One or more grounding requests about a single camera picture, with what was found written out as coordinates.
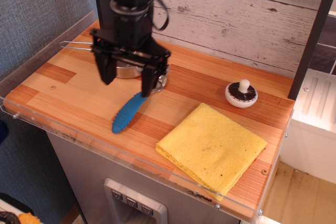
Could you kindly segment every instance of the wooden floor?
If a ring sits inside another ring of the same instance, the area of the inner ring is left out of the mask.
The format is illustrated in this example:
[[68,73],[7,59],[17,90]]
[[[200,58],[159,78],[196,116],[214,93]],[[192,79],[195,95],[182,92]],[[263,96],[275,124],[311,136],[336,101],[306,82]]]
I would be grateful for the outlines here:
[[336,223],[336,184],[280,162],[264,215],[281,224]]

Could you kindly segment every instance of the blue wall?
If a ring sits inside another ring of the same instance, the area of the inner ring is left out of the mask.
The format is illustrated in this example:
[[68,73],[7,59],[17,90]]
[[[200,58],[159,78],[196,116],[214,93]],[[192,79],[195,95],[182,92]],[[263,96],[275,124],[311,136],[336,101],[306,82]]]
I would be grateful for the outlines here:
[[[95,0],[0,0],[0,80],[70,26],[96,10]],[[44,131],[0,112],[9,128],[0,145],[0,192],[58,223],[75,203]]]

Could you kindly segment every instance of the button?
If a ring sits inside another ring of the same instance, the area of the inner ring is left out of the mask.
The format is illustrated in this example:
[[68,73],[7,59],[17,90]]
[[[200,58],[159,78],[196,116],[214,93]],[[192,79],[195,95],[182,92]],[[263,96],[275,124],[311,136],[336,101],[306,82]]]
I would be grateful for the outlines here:
[[150,215],[150,216],[153,216],[153,210],[150,209],[149,207],[147,206],[144,206],[144,205],[141,205],[141,208],[142,208],[142,211],[147,214],[147,215]]
[[129,197],[126,197],[127,204],[130,205],[131,207],[138,208],[138,203]]
[[112,196],[118,200],[122,200],[122,194],[115,191],[115,190],[111,190],[112,191]]

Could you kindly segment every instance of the clear plastic panel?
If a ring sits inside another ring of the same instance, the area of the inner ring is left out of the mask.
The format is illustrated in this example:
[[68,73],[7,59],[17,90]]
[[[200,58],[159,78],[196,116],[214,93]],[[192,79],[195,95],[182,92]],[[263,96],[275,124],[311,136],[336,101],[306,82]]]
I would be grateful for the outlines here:
[[[167,170],[159,167],[148,160],[137,157],[127,153],[115,146],[109,145],[98,138],[77,131],[69,125],[64,125],[49,117],[24,108],[21,105],[10,101],[4,97],[0,97],[1,110],[14,119],[23,120],[27,123],[35,125],[45,131],[60,136],[74,144],[80,145],[88,150],[102,155],[118,164],[128,167],[136,172],[140,172],[146,176],[151,177],[160,183],[166,184],[176,190],[185,194],[189,194],[205,204],[211,205],[218,210],[224,211],[240,220],[247,223],[259,223],[262,216],[262,211],[243,204],[242,202],[235,201],[232,198],[221,195],[213,190],[210,190],[196,182],[184,177],[183,172],[176,169],[174,171]],[[221,202],[217,202],[214,198],[210,197],[206,191],[211,191],[223,197]]]

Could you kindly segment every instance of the yellow object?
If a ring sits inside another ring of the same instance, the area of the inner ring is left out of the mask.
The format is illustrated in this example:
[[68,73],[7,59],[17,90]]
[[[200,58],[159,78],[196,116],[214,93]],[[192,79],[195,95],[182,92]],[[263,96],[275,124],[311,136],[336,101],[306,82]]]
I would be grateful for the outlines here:
[[266,145],[261,137],[202,103],[155,149],[197,183],[226,195]]
[[40,224],[40,220],[32,215],[30,212],[27,214],[20,214],[19,220],[21,224]]

